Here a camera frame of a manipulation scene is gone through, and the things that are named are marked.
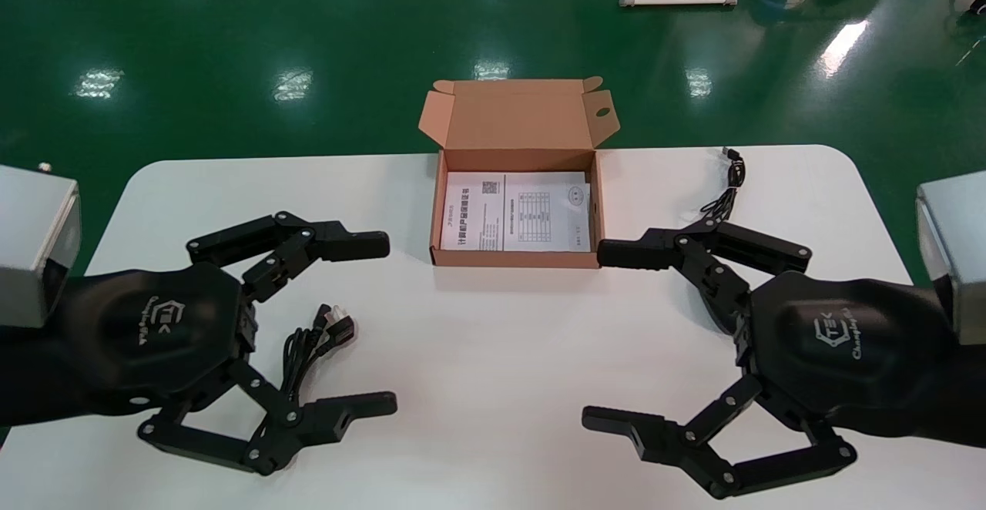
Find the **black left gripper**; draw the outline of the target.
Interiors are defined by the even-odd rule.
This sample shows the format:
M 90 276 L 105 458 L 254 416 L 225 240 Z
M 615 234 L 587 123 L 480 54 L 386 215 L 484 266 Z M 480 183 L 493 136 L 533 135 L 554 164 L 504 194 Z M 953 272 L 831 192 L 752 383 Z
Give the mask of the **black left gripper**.
M 300 450 L 338 443 L 357 419 L 397 412 L 390 391 L 321 398 L 298 405 L 247 362 L 256 349 L 253 303 L 263 303 L 318 260 L 380 260 L 391 251 L 383 230 L 350 232 L 342 222 L 309 222 L 279 212 L 194 237 L 183 269 L 130 269 L 72 278 L 49 321 L 47 394 L 76 413 L 126 415 L 161 408 L 139 438 L 173 456 L 272 475 Z M 243 286 L 222 271 L 262 260 Z M 243 440 L 183 425 L 232 386 L 265 411 L 264 433 Z

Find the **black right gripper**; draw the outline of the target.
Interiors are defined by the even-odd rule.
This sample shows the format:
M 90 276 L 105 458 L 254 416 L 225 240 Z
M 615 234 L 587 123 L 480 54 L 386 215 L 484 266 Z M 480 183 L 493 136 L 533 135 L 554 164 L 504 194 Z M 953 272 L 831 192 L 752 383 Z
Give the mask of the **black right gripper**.
M 641 461 L 681 469 L 717 500 L 849 467 L 858 454 L 831 426 L 916 435 L 932 383 L 958 349 L 937 297 L 880 280 L 814 279 L 803 274 L 810 258 L 809 247 L 726 221 L 601 240 L 601 267 L 679 271 L 719 330 L 736 332 L 737 363 L 746 376 L 685 425 L 585 406 L 582 426 L 627 437 Z M 751 292 L 727 260 L 777 276 Z M 754 401 L 789 429 L 802 430 L 810 446 L 736 464 L 719 456 L 712 439 Z

